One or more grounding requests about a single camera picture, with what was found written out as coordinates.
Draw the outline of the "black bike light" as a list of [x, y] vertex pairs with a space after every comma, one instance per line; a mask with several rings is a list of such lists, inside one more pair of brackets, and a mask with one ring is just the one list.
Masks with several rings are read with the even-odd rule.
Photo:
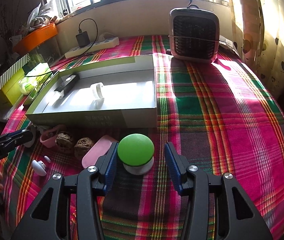
[[63, 98], [70, 90], [72, 90], [79, 79], [80, 77], [78, 74], [71, 74], [54, 90], [54, 95], [58, 99]]

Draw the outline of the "green mushroom knob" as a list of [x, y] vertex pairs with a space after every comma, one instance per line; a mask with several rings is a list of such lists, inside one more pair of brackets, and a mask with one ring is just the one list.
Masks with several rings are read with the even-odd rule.
[[125, 170], [132, 175], [144, 175], [154, 164], [154, 144], [143, 134], [134, 133], [121, 139], [117, 154]]

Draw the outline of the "yellow green box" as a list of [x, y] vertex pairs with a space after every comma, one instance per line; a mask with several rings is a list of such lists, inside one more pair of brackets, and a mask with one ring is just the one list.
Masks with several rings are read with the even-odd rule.
[[19, 69], [7, 82], [0, 86], [0, 110], [11, 108], [22, 95], [19, 81], [24, 77], [24, 70]]

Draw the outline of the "white mushroom knob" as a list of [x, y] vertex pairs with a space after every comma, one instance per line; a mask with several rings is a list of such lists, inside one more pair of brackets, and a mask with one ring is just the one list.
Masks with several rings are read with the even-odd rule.
[[38, 176], [46, 176], [47, 175], [47, 171], [46, 169], [48, 167], [50, 167], [51, 164], [51, 160], [48, 156], [44, 156], [44, 161], [42, 160], [33, 160], [32, 161], [32, 168], [35, 174], [37, 174]]

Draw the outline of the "striped white box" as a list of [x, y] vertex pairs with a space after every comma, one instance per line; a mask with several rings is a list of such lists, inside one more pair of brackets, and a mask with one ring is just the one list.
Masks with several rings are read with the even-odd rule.
[[0, 76], [0, 89], [4, 87], [4, 85], [16, 74], [23, 66], [25, 66], [31, 57], [29, 54], [24, 55], [21, 57], [17, 62], [15, 62], [6, 72], [4, 72]]

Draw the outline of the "brown walnut upper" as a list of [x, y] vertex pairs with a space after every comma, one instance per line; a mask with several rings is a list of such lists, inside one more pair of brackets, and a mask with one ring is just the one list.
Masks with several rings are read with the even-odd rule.
[[57, 134], [55, 139], [56, 146], [61, 153], [73, 154], [75, 139], [69, 132], [62, 131]]

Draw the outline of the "brown walnut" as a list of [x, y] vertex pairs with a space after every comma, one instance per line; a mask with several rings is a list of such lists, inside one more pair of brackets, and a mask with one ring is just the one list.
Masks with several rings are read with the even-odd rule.
[[94, 146], [94, 144], [94, 141], [88, 137], [78, 140], [74, 146], [75, 157], [79, 160], [82, 160], [82, 158]]
[[56, 146], [61, 153], [73, 154], [75, 139], [69, 132], [62, 131], [57, 134], [55, 139]]

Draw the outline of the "brown walnut lower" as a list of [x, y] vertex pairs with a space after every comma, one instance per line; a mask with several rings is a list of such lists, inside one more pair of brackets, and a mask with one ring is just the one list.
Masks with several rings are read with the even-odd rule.
[[74, 146], [75, 157], [79, 160], [82, 160], [82, 158], [94, 146], [94, 144], [94, 141], [88, 137], [78, 140]]

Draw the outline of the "orange tray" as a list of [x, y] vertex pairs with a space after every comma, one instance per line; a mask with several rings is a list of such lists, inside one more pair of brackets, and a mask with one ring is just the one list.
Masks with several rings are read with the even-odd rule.
[[22, 38], [12, 52], [23, 56], [58, 34], [56, 24], [45, 25]]

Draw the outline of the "plaid bed cloth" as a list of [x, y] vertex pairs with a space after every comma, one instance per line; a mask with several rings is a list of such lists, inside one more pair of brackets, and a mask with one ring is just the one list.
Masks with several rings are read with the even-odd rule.
[[157, 79], [158, 125], [145, 129], [154, 166], [132, 176], [118, 165], [112, 190], [98, 205], [106, 239], [177, 239], [186, 204], [174, 190], [164, 146], [170, 141], [191, 164], [232, 173], [268, 225], [284, 234], [284, 114], [256, 75], [228, 52], [208, 66], [167, 55], [166, 36], [122, 38], [117, 47], [63, 61], [56, 69], [151, 54]]

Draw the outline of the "grey cardboard box tray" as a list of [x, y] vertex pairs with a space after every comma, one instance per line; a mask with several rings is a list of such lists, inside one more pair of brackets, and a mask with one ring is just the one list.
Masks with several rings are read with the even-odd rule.
[[156, 127], [153, 57], [123, 57], [60, 70], [35, 98], [26, 116], [35, 125], [50, 127]]

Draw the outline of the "black charger plug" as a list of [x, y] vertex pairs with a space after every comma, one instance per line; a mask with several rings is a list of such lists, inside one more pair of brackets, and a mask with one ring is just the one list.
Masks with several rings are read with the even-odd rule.
[[86, 31], [80, 32], [76, 35], [78, 46], [83, 48], [90, 44], [90, 39]]

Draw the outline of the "white power strip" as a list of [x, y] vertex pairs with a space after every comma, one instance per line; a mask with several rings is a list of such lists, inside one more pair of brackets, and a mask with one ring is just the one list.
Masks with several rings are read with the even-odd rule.
[[98, 50], [108, 49], [108, 48], [114, 48], [119, 45], [119, 38], [108, 38], [104, 41], [90, 43], [89, 45], [85, 47], [75, 47], [69, 50], [64, 54], [66, 59], [69, 59], [71, 57], [81, 56], [85, 53], [91, 53]]

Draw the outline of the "pink black mini heater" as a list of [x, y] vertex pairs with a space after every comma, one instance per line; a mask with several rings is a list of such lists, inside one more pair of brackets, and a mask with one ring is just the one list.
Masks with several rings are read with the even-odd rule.
[[171, 55], [179, 60], [212, 63], [220, 41], [219, 18], [191, 4], [169, 13]]

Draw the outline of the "heart pattern curtain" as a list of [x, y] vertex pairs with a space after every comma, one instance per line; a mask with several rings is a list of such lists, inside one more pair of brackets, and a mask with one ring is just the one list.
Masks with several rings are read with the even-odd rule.
[[284, 91], [284, 0], [229, 0], [243, 62], [270, 93]]

